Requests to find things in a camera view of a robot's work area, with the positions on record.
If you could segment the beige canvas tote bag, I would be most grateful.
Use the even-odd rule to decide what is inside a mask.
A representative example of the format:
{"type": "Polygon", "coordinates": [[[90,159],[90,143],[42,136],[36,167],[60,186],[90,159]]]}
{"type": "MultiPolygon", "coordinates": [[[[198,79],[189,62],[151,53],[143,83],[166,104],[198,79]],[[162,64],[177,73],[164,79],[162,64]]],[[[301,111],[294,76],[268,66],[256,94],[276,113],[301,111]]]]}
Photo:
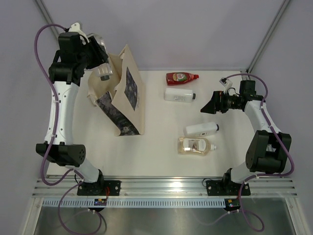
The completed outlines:
{"type": "Polygon", "coordinates": [[[116,136],[143,135],[146,87],[129,46],[119,55],[110,53],[109,65],[108,80],[101,80],[95,72],[89,76],[88,98],[114,123],[116,136]]]}

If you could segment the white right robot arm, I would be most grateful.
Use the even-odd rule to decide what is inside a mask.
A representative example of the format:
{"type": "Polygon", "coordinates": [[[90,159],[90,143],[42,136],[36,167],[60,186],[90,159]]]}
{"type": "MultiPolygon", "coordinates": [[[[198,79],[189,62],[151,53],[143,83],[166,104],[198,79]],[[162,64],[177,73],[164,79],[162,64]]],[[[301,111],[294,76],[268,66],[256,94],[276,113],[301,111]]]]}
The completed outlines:
{"type": "Polygon", "coordinates": [[[210,101],[201,109],[202,113],[226,113],[228,110],[242,110],[255,132],[246,152],[245,161],[230,168],[219,181],[218,187],[226,194],[233,194],[239,183],[249,176],[280,175],[286,166],[291,145],[291,136],[283,133],[272,121],[266,107],[265,97],[258,95],[255,81],[240,82],[238,94],[230,95],[232,82],[222,78],[223,91],[214,91],[210,101]]]}

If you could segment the clear rectangular bottle black cap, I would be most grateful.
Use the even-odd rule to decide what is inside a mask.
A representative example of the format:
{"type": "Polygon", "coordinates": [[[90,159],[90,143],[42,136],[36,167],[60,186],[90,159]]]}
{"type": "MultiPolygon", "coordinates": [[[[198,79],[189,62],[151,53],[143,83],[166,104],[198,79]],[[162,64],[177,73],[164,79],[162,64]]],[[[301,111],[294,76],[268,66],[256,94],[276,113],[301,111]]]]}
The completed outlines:
{"type": "MultiPolygon", "coordinates": [[[[101,38],[101,40],[103,41],[103,44],[104,44],[104,46],[105,46],[104,39],[103,39],[101,36],[99,36],[99,35],[97,35],[97,34],[95,34],[95,33],[92,33],[92,34],[89,34],[89,35],[88,35],[88,37],[90,37],[90,36],[95,36],[96,38],[101,38]]],[[[98,76],[98,77],[100,77],[100,79],[101,79],[102,81],[107,81],[107,80],[109,80],[110,77],[111,77],[112,74],[113,74],[109,60],[108,60],[107,63],[104,63],[104,64],[102,64],[102,65],[100,65],[100,66],[98,66],[98,67],[96,67],[96,68],[94,68],[94,69],[91,69],[90,71],[93,71],[93,72],[95,73],[95,75],[98,76]]]]}

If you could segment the small white bottle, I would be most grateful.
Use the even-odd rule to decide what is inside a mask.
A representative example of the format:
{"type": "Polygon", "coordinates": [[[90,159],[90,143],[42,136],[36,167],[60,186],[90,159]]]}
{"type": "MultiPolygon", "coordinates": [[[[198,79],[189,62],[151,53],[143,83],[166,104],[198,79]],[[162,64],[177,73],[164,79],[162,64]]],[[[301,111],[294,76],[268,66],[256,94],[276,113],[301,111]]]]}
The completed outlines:
{"type": "Polygon", "coordinates": [[[186,126],[183,130],[186,137],[211,136],[219,131],[219,125],[215,122],[206,122],[196,125],[186,126]]]}

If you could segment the clear amber soap bottle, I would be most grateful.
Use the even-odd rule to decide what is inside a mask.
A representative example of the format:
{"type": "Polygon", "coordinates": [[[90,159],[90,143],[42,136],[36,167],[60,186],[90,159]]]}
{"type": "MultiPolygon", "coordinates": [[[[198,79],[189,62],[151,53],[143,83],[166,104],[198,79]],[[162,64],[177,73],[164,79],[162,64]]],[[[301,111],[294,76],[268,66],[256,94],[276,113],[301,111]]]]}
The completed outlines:
{"type": "Polygon", "coordinates": [[[178,153],[181,155],[207,155],[209,152],[216,150],[216,145],[212,144],[206,138],[187,138],[178,139],[178,153]]]}

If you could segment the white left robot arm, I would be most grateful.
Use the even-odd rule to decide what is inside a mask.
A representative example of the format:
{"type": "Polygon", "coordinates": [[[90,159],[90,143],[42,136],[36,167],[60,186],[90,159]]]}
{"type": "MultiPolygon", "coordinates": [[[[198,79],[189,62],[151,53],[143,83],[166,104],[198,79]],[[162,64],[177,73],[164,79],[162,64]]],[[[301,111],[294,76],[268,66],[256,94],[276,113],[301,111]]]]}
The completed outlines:
{"type": "Polygon", "coordinates": [[[51,109],[49,126],[36,152],[46,162],[74,171],[94,195],[104,192],[105,183],[101,170],[86,159],[83,144],[74,144],[72,126],[76,96],[85,70],[101,70],[108,62],[104,40],[96,34],[83,36],[78,32],[64,32],[58,37],[59,49],[48,69],[51,87],[51,109]]]}

